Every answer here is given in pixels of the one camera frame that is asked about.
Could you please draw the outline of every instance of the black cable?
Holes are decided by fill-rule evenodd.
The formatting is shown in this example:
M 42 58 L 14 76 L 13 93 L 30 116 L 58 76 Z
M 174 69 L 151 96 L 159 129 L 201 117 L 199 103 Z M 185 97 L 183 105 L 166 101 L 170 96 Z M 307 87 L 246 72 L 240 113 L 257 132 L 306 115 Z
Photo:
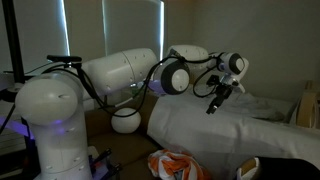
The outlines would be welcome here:
M 211 52 L 209 53 L 209 56 L 213 55 L 213 54 L 216 54 L 217 52 Z
M 50 70 L 48 70 L 48 71 L 46 70 L 46 72 L 43 72 L 43 74 L 44 74 L 44 73 L 50 73 L 50 72 L 53 72 L 53 71 L 63 71 L 63 72 L 67 72 L 67 73 L 75 76 L 76 78 L 79 78 L 79 76 L 78 76 L 76 73 L 71 72 L 71 71 L 66 70 L 66 69 L 63 69 L 63 68 L 50 69 Z
M 214 88 L 208 93 L 208 94 L 205 94 L 205 95 L 199 95 L 196 90 L 195 90 L 195 87 L 197 86 L 198 82 L 203 78 L 203 76 L 205 76 L 208 72 L 210 72 L 211 70 L 213 70 L 214 68 L 216 68 L 216 66 L 212 67 L 212 68 L 208 68 L 204 73 L 202 73 L 194 82 L 193 84 L 193 94 L 199 98 L 204 98 L 204 97 L 207 97 L 209 96 L 210 94 L 214 93 L 215 89 L 216 89 L 216 86 L 214 86 Z
M 64 64 L 58 64 L 58 65 L 52 66 L 52 67 L 44 70 L 41 74 L 52 72 L 53 69 L 58 68 L 58 67 L 62 67 L 62 66 L 64 66 Z
M 15 104 L 13 104 L 12 107 L 11 107 L 11 110 L 10 110 L 10 112 L 9 112 L 9 114 L 8 114 L 8 116 L 6 117 L 6 120 L 3 122 L 3 124 L 2 124 L 2 126 L 1 126 L 1 128 L 0 128 L 0 134 L 3 132 L 4 128 L 6 127 L 7 123 L 9 122 L 9 120 L 10 120 L 10 118 L 11 118 L 11 115 L 12 115 L 15 107 L 16 107 Z
M 206 63 L 206 62 L 210 61 L 211 59 L 212 59 L 212 57 L 209 56 L 207 59 L 202 59 L 199 61 L 190 61 L 190 60 L 184 59 L 183 62 L 190 63 L 190 64 L 202 64 L 202 63 Z
M 81 69 L 81 66 L 82 66 L 81 64 L 73 64 L 72 65 L 72 67 L 77 70 L 78 78 L 79 78 L 80 82 L 82 83 L 82 86 L 84 87 L 84 89 L 88 92 L 88 94 L 90 95 L 91 98 L 97 99 L 98 95 L 92 89 L 92 87 L 88 84 L 88 82 L 86 81 L 86 77 L 84 75 L 85 72 L 83 71 L 83 69 Z
M 90 88 L 92 89 L 92 90 L 91 90 L 91 91 L 92 91 L 92 94 L 94 95 L 94 99 L 96 99 L 96 100 L 99 101 L 101 104 L 103 104 L 104 102 L 100 99 L 99 95 L 97 94 L 97 91 L 96 91 L 96 89 L 95 89 L 95 87 L 94 87 L 91 79 L 89 78 L 88 74 L 87 74 L 84 70 L 82 70 L 82 69 L 81 69 L 81 71 L 82 71 L 82 73 L 84 74 L 86 80 L 88 80 L 88 82 L 89 82 Z
M 151 77 L 152 77 L 153 72 L 157 69 L 157 67 L 158 67 L 159 65 L 161 65 L 161 64 L 164 63 L 164 62 L 166 62 L 166 61 L 167 61 L 168 59 L 170 59 L 170 58 L 179 59 L 179 57 L 176 57 L 176 56 L 168 56 L 168 57 L 164 58 L 163 60 L 161 60 L 160 62 L 158 62 L 157 64 L 155 64 L 154 66 L 151 67 L 151 69 L 149 70 L 148 75 L 147 75 L 147 77 L 146 77 L 146 79 L 145 79 L 145 81 L 144 81 L 143 86 L 142 86 L 142 87 L 139 89 L 139 91 L 133 96 L 133 97 L 137 97 L 137 96 L 141 93 L 141 91 L 144 90 L 144 91 L 143 91 L 142 100 L 141 100 L 138 108 L 137 108 L 134 112 L 132 112 L 132 113 L 130 113 L 130 114 L 127 114 L 127 115 L 118 115 L 118 114 L 115 114 L 115 113 L 112 113 L 112 112 L 108 111 L 108 110 L 107 110 L 105 107 L 103 107 L 103 106 L 101 106 L 101 109 L 103 109 L 103 110 L 106 111 L 107 113 L 111 114 L 112 116 L 116 116 L 116 117 L 129 117 L 129 116 L 132 116 L 132 115 L 136 114 L 137 112 L 139 112 L 139 111 L 141 110 L 143 104 L 144 104 L 145 97 L 146 97 L 147 90 L 148 90 L 148 85 L 149 85 L 149 82 L 150 82 L 150 79 L 151 79 Z
M 50 62 L 50 63 L 44 64 L 44 65 L 39 66 L 39 67 L 37 67 L 37 68 L 35 68 L 35 69 L 33 69 L 33 70 L 29 71 L 29 72 L 26 72 L 26 73 L 24 73 L 24 74 L 30 74 L 30 73 L 32 73 L 32 72 L 34 72 L 34 71 L 36 71 L 36 70 L 38 70 L 38 69 L 40 69 L 40 68 L 43 68 L 43 67 L 45 67 L 45 66 L 48 66 L 48 65 L 50 65 L 50 64 L 54 64 L 54 62 Z

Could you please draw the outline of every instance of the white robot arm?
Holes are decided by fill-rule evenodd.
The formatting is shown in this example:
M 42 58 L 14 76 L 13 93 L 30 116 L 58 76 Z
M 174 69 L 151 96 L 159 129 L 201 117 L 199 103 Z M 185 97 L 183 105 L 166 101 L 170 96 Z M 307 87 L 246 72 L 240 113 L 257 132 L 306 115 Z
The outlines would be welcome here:
M 15 100 L 19 114 L 29 123 L 36 140 L 41 168 L 37 179 L 92 179 L 83 99 L 89 95 L 93 98 L 108 95 L 141 81 L 148 84 L 160 62 L 150 49 L 123 51 L 83 64 L 71 62 L 79 61 L 77 57 L 51 56 L 50 59 L 65 64 L 30 79 Z M 182 74 L 188 80 L 188 69 L 185 70 Z M 166 85 L 182 87 L 172 82 Z M 180 88 L 173 94 L 184 90 Z
M 207 110 L 208 114 L 214 113 L 223 101 L 229 97 L 233 89 L 245 92 L 240 83 L 248 70 L 249 62 L 237 53 L 212 53 L 209 54 L 204 48 L 190 45 L 177 45 L 169 48 L 169 56 L 182 58 L 191 70 L 206 72 L 217 68 L 224 72 L 215 90 L 216 98 L 213 99 Z
M 225 99 L 225 92 L 239 83 L 248 67 L 245 59 L 233 60 L 238 56 L 209 55 L 196 46 L 173 46 L 169 52 L 160 62 L 150 49 L 123 51 L 83 64 L 72 62 L 79 61 L 77 57 L 50 57 L 63 61 L 64 67 L 49 68 L 30 79 L 15 100 L 18 112 L 28 121 L 36 139 L 41 167 L 37 179 L 92 179 L 82 104 L 89 95 L 97 98 L 141 81 L 145 84 L 144 92 L 149 85 L 160 94 L 180 94 L 189 85 L 189 67 L 218 65 L 218 70 L 225 72 L 221 80 L 224 93 L 219 97 Z

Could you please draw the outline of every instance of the bed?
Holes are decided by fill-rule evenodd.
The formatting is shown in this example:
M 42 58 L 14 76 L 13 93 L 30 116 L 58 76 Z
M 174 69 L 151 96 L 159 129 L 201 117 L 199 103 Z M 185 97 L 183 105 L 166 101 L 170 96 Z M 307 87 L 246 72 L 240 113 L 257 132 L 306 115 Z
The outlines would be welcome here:
M 150 117 L 148 135 L 164 148 L 190 152 L 215 179 L 234 178 L 236 169 L 254 156 L 304 159 L 320 169 L 319 92 L 314 83 L 307 83 L 296 105 L 251 96 L 242 100 L 252 98 L 256 104 L 242 101 L 238 108 L 230 108 L 235 99 L 231 96 L 224 107 L 208 115 L 210 99 L 190 91 L 161 97 Z

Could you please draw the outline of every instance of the white sheet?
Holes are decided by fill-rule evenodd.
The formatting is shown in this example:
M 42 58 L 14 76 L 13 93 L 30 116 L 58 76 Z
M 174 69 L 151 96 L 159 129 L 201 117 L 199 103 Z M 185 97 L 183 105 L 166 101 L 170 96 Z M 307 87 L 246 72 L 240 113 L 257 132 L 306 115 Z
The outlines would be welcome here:
M 207 100 L 208 105 L 214 97 L 215 96 L 209 98 L 209 101 Z M 245 116 L 257 119 L 282 122 L 285 120 L 287 112 L 281 112 L 283 111 L 283 107 L 280 108 L 279 106 L 276 106 L 280 105 L 280 103 L 282 103 L 283 107 L 291 106 L 284 104 L 285 101 L 256 98 L 250 93 L 232 93 L 229 98 L 224 101 L 220 110 L 241 113 Z
M 189 93 L 159 98 L 148 135 L 164 148 L 182 148 L 217 179 L 232 179 L 236 168 L 253 156 L 301 158 L 320 167 L 320 133 L 218 109 Z

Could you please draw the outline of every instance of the wire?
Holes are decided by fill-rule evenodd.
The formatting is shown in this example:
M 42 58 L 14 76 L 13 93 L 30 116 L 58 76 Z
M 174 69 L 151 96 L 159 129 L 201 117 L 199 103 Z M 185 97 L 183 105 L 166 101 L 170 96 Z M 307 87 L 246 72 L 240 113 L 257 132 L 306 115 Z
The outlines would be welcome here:
M 44 73 L 49 73 L 49 72 L 53 72 L 53 71 L 58 71 L 58 70 L 59 70 L 59 71 L 63 71 L 63 72 L 67 72 L 67 73 L 69 73 L 69 74 L 71 74 L 71 75 L 79 78 L 79 76 L 78 76 L 76 73 L 71 72 L 71 71 L 66 70 L 66 69 L 63 69 L 63 68 L 50 69 L 50 70 L 48 70 L 48 71 L 46 70 L 46 71 L 43 72 L 42 74 L 44 74 Z
M 54 63 L 55 63 L 55 62 L 50 62 L 50 63 L 44 64 L 44 65 L 39 66 L 39 67 L 37 67 L 37 68 L 35 68 L 35 69 L 33 69 L 33 70 L 29 71 L 29 72 L 26 72 L 26 73 L 24 73 L 24 74 L 30 74 L 30 73 L 32 73 L 32 72 L 34 72 L 34 71 L 36 71 L 36 70 L 38 70 L 38 69 L 40 69 L 40 68 L 43 68 L 43 67 L 45 67 L 45 66 L 48 66 L 48 65 L 54 64 Z
M 211 53 L 209 53 L 209 55 L 211 56 L 211 55 L 214 55 L 214 54 L 216 54 L 217 52 L 211 52 Z
M 208 94 L 205 94 L 205 95 L 200 95 L 196 92 L 195 90 L 195 87 L 197 86 L 198 82 L 200 81 L 200 79 L 203 78 L 203 76 L 205 76 L 208 72 L 210 72 L 211 70 L 213 70 L 214 68 L 216 68 L 216 66 L 212 67 L 212 68 L 208 68 L 204 73 L 202 73 L 194 82 L 194 85 L 193 85 L 193 94 L 199 98 L 204 98 L 204 97 L 207 97 L 209 96 L 210 94 L 214 93 L 215 92 L 215 89 L 216 89 L 216 85 L 214 86 L 214 88 L 208 93 Z
M 186 63 L 190 63 L 190 64 L 202 64 L 202 63 L 205 63 L 205 62 L 208 62 L 212 59 L 212 57 L 208 57 L 207 59 L 202 59 L 202 60 L 199 60 L 199 61 L 190 61 L 190 60 L 187 60 L 187 59 L 184 59 L 183 61 L 186 62 Z
M 179 59 L 179 57 L 176 57 L 176 56 L 168 56 L 168 57 L 164 58 L 163 60 L 161 60 L 160 62 L 158 62 L 157 64 L 155 64 L 154 66 L 151 67 L 151 69 L 149 70 L 148 75 L 147 75 L 147 77 L 146 77 L 146 79 L 144 81 L 144 84 L 139 89 L 139 91 L 132 97 L 132 98 L 136 98 L 141 93 L 141 91 L 143 90 L 142 100 L 141 100 L 138 108 L 134 112 L 132 112 L 130 114 L 127 114 L 127 115 L 118 115 L 116 113 L 112 113 L 112 112 L 108 111 L 104 106 L 101 106 L 101 109 L 103 109 L 107 113 L 111 114 L 112 116 L 116 116 L 116 117 L 129 117 L 129 116 L 132 116 L 132 115 L 136 114 L 137 112 L 139 112 L 141 110 L 141 108 L 143 107 L 143 104 L 144 104 L 144 101 L 145 101 L 145 98 L 146 98 L 146 94 L 147 94 L 147 90 L 148 90 L 148 85 L 149 85 L 149 82 L 150 82 L 150 79 L 152 77 L 153 72 L 157 69 L 157 67 L 159 65 L 161 65 L 164 62 L 166 62 L 170 58 Z
M 3 122 L 3 124 L 2 124 L 2 126 L 1 126 L 1 128 L 0 128 L 0 134 L 3 132 L 4 128 L 6 127 L 7 123 L 9 122 L 9 120 L 10 120 L 10 118 L 11 118 L 11 115 L 12 115 L 15 107 L 16 107 L 15 104 L 13 104 L 12 107 L 11 107 L 11 110 L 10 110 L 10 112 L 9 112 L 9 114 L 8 114 L 8 116 L 6 117 L 6 120 L 4 120 L 4 122 Z
M 55 69 L 57 67 L 62 67 L 62 66 L 64 66 L 64 64 L 58 64 L 58 65 L 52 66 L 52 67 L 44 70 L 41 74 L 52 72 L 51 70 L 53 70 L 53 69 Z
M 94 88 L 94 85 L 91 81 L 91 79 L 89 78 L 88 74 L 83 70 L 81 69 L 81 73 L 84 74 L 86 80 L 89 82 L 89 87 L 91 88 L 89 91 L 91 91 L 91 94 L 93 95 L 92 98 L 96 99 L 97 103 L 99 104 L 99 106 L 104 106 L 104 102 L 100 99 L 99 95 L 97 94 L 97 91 L 96 89 Z

